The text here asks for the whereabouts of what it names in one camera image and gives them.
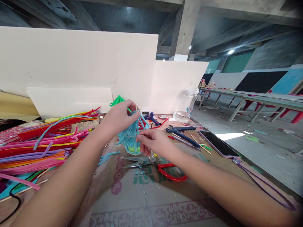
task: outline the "hand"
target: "hand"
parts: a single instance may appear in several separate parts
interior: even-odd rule
[[[127,108],[131,111],[135,111],[136,104],[132,100],[126,100],[114,105],[101,121],[100,125],[102,125],[102,128],[106,129],[106,133],[109,133],[112,138],[127,129],[135,120],[139,119],[139,112],[134,113],[132,116],[128,116],[130,112]]]
[[[150,157],[151,150],[157,155],[171,161],[173,150],[177,147],[158,129],[145,129],[139,133],[136,141],[140,141],[140,151]]]

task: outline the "pipe cleaner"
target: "pipe cleaner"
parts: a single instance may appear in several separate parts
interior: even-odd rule
[[[127,129],[118,134],[119,144],[123,144],[127,153],[132,155],[140,154],[140,141],[136,142],[136,137],[143,129],[148,129],[149,124],[145,121],[144,117],[140,114],[138,120],[132,123]]]

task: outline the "workbench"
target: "workbench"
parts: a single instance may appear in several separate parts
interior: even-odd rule
[[[200,101],[199,107],[202,105],[203,101],[209,101],[212,99],[205,99],[205,96],[207,93],[216,93],[218,94],[218,98],[215,100],[216,103],[214,107],[216,107],[221,95],[231,96],[232,99],[229,103],[228,107],[231,107],[231,105],[234,102],[235,98],[240,99],[240,103],[237,105],[236,109],[234,110],[233,114],[229,118],[229,122],[231,122],[237,113],[254,113],[251,122],[253,122],[256,117],[259,115],[259,113],[274,113],[274,115],[271,117],[270,121],[274,121],[277,119],[277,117],[280,116],[280,114],[286,109],[293,109],[298,111],[303,111],[303,102],[302,96],[292,96],[292,95],[280,95],[280,94],[273,94],[273,93],[255,93],[255,92],[244,92],[244,91],[231,91],[231,90],[225,90],[225,89],[207,89],[207,88],[201,88],[202,92],[204,92],[202,96],[202,100]],[[244,104],[245,100],[250,100],[253,102],[260,102],[262,105],[259,107],[257,111],[240,111],[241,106]],[[264,106],[266,104],[273,105],[276,107],[280,107],[277,111],[262,111]]]
[[[179,122],[168,120],[159,129],[169,135],[165,131],[169,125],[182,126]],[[198,130],[185,131],[184,134],[193,135],[199,143],[211,147],[198,134]],[[117,136],[106,146],[103,155],[116,151],[121,153],[111,155],[108,161],[96,169],[91,187],[70,226],[241,226],[190,179],[185,182],[172,182],[158,173],[153,165],[140,170],[123,168],[132,163],[123,157],[132,155],[126,152],[124,146],[116,145],[116,143]],[[196,158],[225,169],[254,184],[237,165],[230,159],[221,157],[214,149],[209,154],[204,150],[193,149],[177,140],[174,140],[173,143]],[[166,162],[165,159],[159,158],[161,159],[158,160],[159,162]],[[297,208],[295,214],[299,214],[297,212],[300,205],[293,197],[276,187],[247,163],[243,162],[242,165],[281,192]],[[136,171],[141,172],[142,170],[145,171],[143,175],[136,175]],[[49,178],[55,171],[47,172],[38,182]],[[170,172],[178,173],[176,169],[170,169]],[[257,178],[254,179],[279,201],[284,202],[270,187]],[[19,195],[23,202],[21,208],[35,193],[36,191],[31,189]],[[4,219],[10,214],[16,205],[17,201],[14,199],[0,203],[0,219]],[[17,214],[12,216],[3,226],[9,226],[16,216]]]

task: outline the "wooden stick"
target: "wooden stick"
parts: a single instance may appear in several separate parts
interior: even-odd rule
[[[194,141],[196,141],[196,143],[198,143],[198,141],[190,134],[190,136],[193,138]]]
[[[180,136],[176,135],[175,133],[172,133],[172,134],[174,134],[176,137],[179,137],[180,139],[182,139]]]
[[[204,147],[202,147],[207,153],[211,154],[208,150],[206,150]]]
[[[49,171],[51,168],[48,168],[47,170],[45,170],[43,173],[41,173],[39,176],[37,176],[37,179],[39,179],[39,177],[41,177],[43,174],[45,174],[47,171]]]
[[[44,180],[44,181],[41,181],[41,182],[38,183],[37,185],[43,184],[43,183],[45,183],[46,181],[48,181],[48,179],[46,179],[46,180]],[[26,189],[24,189],[23,191],[17,192],[17,193],[14,194],[14,195],[19,195],[19,194],[21,194],[21,193],[23,193],[23,192],[28,191],[29,189],[32,189],[32,187],[26,188]],[[10,198],[11,198],[11,196],[8,196],[8,197],[4,198],[4,199],[0,200],[0,203],[4,202],[4,201],[6,201],[6,200],[8,200],[8,199],[10,199]]]

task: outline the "phone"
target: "phone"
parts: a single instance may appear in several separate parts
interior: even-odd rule
[[[199,131],[199,134],[224,158],[239,159],[241,158],[236,151],[223,140],[216,137],[209,131]]]

